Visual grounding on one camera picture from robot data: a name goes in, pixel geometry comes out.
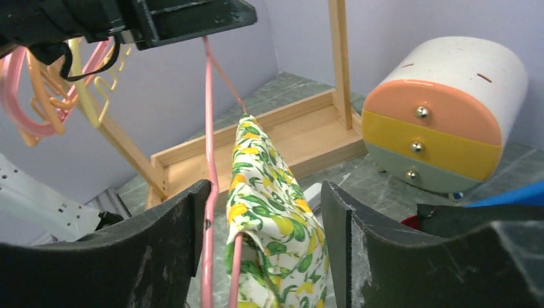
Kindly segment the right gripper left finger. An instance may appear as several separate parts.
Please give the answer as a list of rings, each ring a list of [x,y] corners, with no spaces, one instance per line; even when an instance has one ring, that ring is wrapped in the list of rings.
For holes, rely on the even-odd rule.
[[[2,307],[183,307],[202,252],[200,180],[75,242],[1,245]]]

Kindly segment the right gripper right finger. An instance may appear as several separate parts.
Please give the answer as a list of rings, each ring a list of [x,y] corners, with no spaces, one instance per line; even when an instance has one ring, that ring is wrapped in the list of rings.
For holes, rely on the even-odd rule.
[[[338,307],[543,306],[543,220],[438,237],[330,182],[321,210]]]

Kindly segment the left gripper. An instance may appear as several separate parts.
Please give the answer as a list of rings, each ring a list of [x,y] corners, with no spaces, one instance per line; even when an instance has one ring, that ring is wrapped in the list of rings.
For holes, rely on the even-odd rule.
[[[19,46],[98,42],[127,30],[144,50],[256,22],[247,1],[1,1],[1,57]]]

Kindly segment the yellow hanger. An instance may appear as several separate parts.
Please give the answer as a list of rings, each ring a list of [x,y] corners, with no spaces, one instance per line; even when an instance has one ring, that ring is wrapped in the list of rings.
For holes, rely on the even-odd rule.
[[[81,63],[81,39],[71,39],[68,44],[73,55],[71,75],[87,75],[84,79],[73,83],[72,91],[76,93],[78,106],[91,126],[99,128],[110,104],[108,95],[116,90],[118,74],[124,70],[126,58],[132,52],[132,48],[122,45],[118,59],[114,61],[113,66],[106,70],[106,76],[102,77],[96,71],[113,59],[114,42],[112,39],[99,42],[85,65]]]

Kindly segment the orange wavy hanger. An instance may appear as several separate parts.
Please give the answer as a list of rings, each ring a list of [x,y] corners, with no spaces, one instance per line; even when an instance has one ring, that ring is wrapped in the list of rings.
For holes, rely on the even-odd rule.
[[[77,95],[71,84],[60,76],[64,56],[51,65],[46,65],[39,62],[27,48],[22,50],[34,91],[30,107],[42,122],[37,128],[30,128],[27,124],[32,119],[25,115],[18,131],[28,146],[35,146],[44,137],[65,133],[64,123],[76,105]]]

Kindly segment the pink plastic hanger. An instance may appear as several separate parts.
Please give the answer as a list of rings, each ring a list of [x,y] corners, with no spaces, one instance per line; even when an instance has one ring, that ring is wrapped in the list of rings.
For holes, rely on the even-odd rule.
[[[119,57],[120,47],[121,46],[117,46],[114,44],[113,59],[109,60],[105,65],[103,65],[103,67],[96,71],[100,76],[105,77],[106,70],[114,65],[114,61],[117,60]],[[26,47],[20,46],[15,48],[14,51],[12,51],[9,55],[5,56],[1,60],[1,107],[4,113],[17,127],[17,129],[18,126],[23,123],[25,115],[32,119],[32,122],[27,124],[30,128],[37,128],[38,124],[42,122],[41,118],[39,118],[37,114],[36,117],[31,117],[26,112],[26,105],[23,105],[19,101],[19,83],[21,80],[21,74],[23,72],[27,72],[29,76],[28,65],[26,63],[26,60],[24,59],[24,51],[22,50],[23,48]],[[72,111],[76,109],[79,109],[82,112],[80,106],[78,106],[77,101]],[[108,114],[106,111],[106,116],[101,126],[107,119]]]

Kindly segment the red pleated skirt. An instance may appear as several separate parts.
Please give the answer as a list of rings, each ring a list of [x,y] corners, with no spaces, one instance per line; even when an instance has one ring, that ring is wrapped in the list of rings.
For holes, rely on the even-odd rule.
[[[418,215],[413,215],[411,217],[405,218],[401,221],[401,224],[413,228],[415,230],[421,230],[420,219]]]

